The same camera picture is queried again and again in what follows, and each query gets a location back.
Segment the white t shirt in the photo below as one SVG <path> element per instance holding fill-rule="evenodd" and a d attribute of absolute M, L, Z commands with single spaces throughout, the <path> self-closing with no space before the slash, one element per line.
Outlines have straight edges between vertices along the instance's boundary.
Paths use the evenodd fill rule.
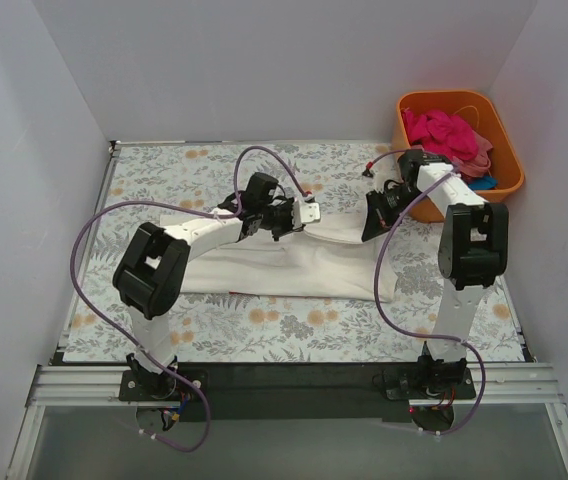
<path fill-rule="evenodd" d="M 278 242 L 261 230 L 191 260 L 182 291 L 372 301 L 382 239 L 363 243 L 364 224 L 362 212 L 329 213 Z"/>

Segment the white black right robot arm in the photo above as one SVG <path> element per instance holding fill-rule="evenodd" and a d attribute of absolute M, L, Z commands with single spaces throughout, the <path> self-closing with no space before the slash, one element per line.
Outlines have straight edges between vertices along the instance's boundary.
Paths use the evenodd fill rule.
<path fill-rule="evenodd" d="M 444 218 L 437 254 L 444 289 L 432 332 L 411 335 L 423 343 L 417 361 L 382 373 L 385 394 L 391 400 L 472 398 L 467 356 L 477 351 L 468 335 L 480 300 L 506 270 L 509 211 L 471 190 L 448 158 L 421 149 L 398 155 L 399 180 L 366 195 L 361 239 L 382 237 L 389 246 L 408 213 L 429 199 Z"/>

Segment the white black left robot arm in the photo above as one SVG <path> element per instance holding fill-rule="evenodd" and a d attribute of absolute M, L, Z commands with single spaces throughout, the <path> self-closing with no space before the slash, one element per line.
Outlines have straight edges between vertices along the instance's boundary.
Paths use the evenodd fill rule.
<path fill-rule="evenodd" d="M 209 214 L 171 228 L 146 222 L 138 227 L 113 276 L 113 285 L 131 317 L 139 343 L 127 356 L 136 384 L 164 400 L 177 389 L 177 357 L 171 344 L 168 312 L 176 303 L 188 263 L 260 230 L 281 237 L 301 232 L 321 219 L 319 204 L 277 195 L 279 182 L 253 174 L 245 189 L 226 197 Z"/>

